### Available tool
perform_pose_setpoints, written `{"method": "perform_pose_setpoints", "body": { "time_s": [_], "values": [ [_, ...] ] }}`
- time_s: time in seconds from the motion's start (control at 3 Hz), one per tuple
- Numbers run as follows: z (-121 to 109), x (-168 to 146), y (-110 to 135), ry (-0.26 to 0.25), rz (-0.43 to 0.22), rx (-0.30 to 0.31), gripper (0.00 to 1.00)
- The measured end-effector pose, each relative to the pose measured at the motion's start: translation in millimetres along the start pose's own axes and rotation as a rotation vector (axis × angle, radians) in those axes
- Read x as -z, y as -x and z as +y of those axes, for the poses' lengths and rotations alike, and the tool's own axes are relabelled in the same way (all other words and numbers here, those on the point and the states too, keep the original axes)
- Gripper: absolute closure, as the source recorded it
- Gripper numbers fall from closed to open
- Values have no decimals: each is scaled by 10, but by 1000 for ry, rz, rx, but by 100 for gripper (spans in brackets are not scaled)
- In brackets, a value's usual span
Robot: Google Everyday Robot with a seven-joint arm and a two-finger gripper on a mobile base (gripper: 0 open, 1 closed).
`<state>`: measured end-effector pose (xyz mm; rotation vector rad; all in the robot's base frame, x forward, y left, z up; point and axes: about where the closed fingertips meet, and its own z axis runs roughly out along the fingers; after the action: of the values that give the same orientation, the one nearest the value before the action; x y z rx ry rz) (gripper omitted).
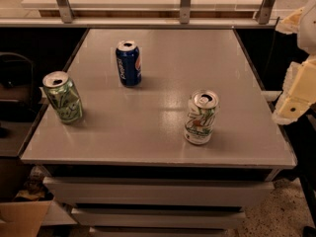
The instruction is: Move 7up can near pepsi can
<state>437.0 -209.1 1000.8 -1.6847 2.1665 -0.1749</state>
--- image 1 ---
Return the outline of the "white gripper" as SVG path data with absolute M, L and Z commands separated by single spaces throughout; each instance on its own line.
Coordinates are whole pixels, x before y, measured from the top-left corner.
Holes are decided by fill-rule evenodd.
M 307 53 L 316 54 L 316 0 L 309 0 L 303 7 L 276 24 L 276 31 L 285 35 L 297 34 L 297 45 Z M 296 122 L 316 103 L 316 56 L 304 62 L 291 62 L 277 99 L 273 121 L 288 125 Z

